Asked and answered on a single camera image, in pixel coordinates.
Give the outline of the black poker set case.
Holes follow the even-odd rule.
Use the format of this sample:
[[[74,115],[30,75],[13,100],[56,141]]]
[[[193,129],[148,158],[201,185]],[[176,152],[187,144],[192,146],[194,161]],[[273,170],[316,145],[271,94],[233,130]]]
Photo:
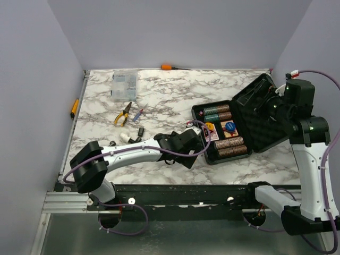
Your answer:
[[[257,112],[266,93],[275,89],[271,77],[261,74],[230,100],[191,108],[193,119],[209,128],[201,135],[203,144],[209,146],[204,153],[207,164],[246,158],[287,140],[279,124]]]

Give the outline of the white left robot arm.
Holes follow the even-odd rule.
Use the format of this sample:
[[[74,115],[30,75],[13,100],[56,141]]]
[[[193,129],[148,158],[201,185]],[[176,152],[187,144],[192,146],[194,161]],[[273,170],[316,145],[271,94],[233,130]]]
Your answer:
[[[90,193],[111,210],[117,206],[118,197],[114,185],[105,178],[107,173],[145,162],[178,163],[191,168],[202,151],[201,131],[195,126],[124,146],[101,147],[93,141],[71,159],[71,174],[79,194]]]

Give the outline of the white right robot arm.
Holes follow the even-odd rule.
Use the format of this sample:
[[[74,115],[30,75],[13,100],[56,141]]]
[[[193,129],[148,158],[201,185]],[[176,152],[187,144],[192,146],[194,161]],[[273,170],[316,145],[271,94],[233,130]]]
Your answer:
[[[242,100],[259,117],[275,120],[288,135],[299,170],[301,202],[294,201],[267,182],[249,183],[245,204],[267,206],[282,221],[289,235],[339,231],[339,211],[334,203],[328,172],[330,133],[323,117],[312,115],[314,85],[289,79],[283,95],[268,81],[260,81]]]

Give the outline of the blue small blind button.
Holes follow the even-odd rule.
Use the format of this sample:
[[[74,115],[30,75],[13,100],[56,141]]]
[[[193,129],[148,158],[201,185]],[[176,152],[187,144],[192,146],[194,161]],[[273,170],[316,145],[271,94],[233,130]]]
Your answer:
[[[235,132],[236,131],[236,126],[233,122],[226,122],[225,123],[225,130],[227,132]]]

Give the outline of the brown 100 chip roll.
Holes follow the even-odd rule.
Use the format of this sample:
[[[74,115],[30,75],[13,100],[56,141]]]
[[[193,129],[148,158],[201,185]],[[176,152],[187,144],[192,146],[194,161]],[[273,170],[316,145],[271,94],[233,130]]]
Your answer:
[[[235,146],[235,147],[232,147],[232,149],[235,155],[242,155],[242,154],[248,153],[248,148],[246,145]]]
[[[217,151],[217,153],[218,157],[220,158],[232,157],[234,156],[234,149],[233,148],[220,149]]]

